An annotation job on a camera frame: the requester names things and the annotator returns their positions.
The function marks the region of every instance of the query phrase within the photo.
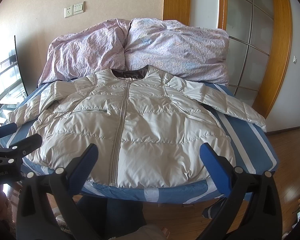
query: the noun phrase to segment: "jeans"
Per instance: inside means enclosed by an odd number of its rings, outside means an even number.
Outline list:
[[[132,200],[83,196],[77,207],[103,239],[125,236],[146,225],[143,203]]]

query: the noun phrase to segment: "white wall switch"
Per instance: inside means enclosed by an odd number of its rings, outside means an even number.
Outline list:
[[[65,8],[65,18],[68,18],[73,15],[73,5]]]
[[[74,6],[73,14],[79,14],[84,12],[84,2],[77,3]]]

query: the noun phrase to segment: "white wall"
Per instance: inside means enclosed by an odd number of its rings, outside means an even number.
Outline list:
[[[191,0],[190,26],[218,28],[219,0]]]
[[[269,113],[268,131],[300,126],[300,3],[290,0],[292,11],[292,43],[287,72],[279,95]]]
[[[64,8],[85,1],[85,12],[64,18]],[[111,18],[162,19],[163,0],[2,0],[0,39],[16,36],[17,54],[25,87],[37,86],[56,37],[76,33]]]

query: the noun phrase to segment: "dark brown collar lining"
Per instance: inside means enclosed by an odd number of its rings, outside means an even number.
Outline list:
[[[142,79],[146,76],[148,72],[149,65],[138,70],[121,70],[121,69],[111,69],[114,76],[117,78],[135,78]]]

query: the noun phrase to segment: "blue striped bed sheet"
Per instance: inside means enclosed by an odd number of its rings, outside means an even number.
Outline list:
[[[213,89],[233,96],[225,86],[204,83]],[[37,88],[20,106],[40,95],[48,85],[49,83],[43,84]],[[220,121],[226,134],[230,136],[237,166],[241,166],[246,172],[254,174],[262,174],[263,171],[274,171],[277,169],[279,164],[278,157],[261,128],[243,120],[224,115],[209,106],[205,105],[204,107],[213,113]],[[18,127],[14,134],[1,138],[0,145],[9,147],[9,145],[25,138],[34,121]],[[34,164],[27,158],[23,158],[23,160],[24,163],[21,170],[25,174],[30,171],[34,171],[37,175],[53,172],[52,169]],[[210,177],[203,181],[178,187],[144,189],[116,188],[87,181],[82,189],[82,194],[158,203],[196,203],[221,196]]]

